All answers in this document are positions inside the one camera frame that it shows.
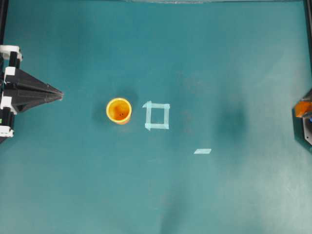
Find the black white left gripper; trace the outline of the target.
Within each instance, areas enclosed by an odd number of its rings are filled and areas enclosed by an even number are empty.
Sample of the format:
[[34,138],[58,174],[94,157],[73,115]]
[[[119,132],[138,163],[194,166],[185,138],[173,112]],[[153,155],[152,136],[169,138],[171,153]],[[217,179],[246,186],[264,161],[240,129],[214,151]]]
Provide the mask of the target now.
[[[0,47],[0,142],[14,136],[15,115],[33,107],[62,100],[63,92],[19,69],[18,46]],[[43,97],[21,97],[20,90],[52,93]]]

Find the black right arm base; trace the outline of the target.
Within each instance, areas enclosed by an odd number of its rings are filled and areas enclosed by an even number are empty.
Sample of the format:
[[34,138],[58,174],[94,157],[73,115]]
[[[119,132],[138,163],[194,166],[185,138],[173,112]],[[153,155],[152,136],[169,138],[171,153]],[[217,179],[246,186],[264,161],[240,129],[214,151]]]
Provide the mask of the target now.
[[312,146],[312,90],[310,89],[292,109],[295,139],[305,147]]

